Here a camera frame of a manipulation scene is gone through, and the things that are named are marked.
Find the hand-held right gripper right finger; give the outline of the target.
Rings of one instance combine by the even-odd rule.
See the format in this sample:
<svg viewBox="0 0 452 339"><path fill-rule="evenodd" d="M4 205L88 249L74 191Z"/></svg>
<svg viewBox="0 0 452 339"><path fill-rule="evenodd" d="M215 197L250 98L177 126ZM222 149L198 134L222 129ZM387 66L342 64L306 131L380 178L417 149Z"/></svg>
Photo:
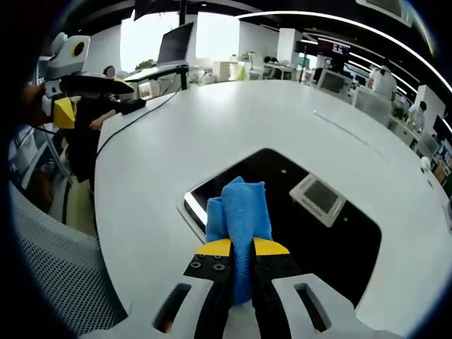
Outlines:
<svg viewBox="0 0 452 339"><path fill-rule="evenodd" d="M350 300L302 274L283 245L255 237L252 304L262 338L399 338L362 323Z"/></svg>

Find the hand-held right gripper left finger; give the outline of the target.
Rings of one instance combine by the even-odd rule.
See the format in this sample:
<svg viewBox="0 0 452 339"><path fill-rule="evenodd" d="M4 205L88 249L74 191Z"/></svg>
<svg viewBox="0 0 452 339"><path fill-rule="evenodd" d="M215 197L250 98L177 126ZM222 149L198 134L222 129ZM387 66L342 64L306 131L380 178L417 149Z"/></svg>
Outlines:
<svg viewBox="0 0 452 339"><path fill-rule="evenodd" d="M166 293L134 302L129 316L82 338L221 338L232 301L233 243L208 242L196 250Z"/></svg>

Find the person's left hand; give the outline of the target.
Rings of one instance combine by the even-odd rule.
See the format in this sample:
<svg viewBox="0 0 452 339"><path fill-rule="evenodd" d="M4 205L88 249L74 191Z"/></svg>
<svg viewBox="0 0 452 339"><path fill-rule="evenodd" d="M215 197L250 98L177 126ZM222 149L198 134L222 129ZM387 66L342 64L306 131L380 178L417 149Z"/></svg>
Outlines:
<svg viewBox="0 0 452 339"><path fill-rule="evenodd" d="M22 91L22 108L19 122L29 126L40 126L51 121L42 108L44 85L29 85Z"/></svg>

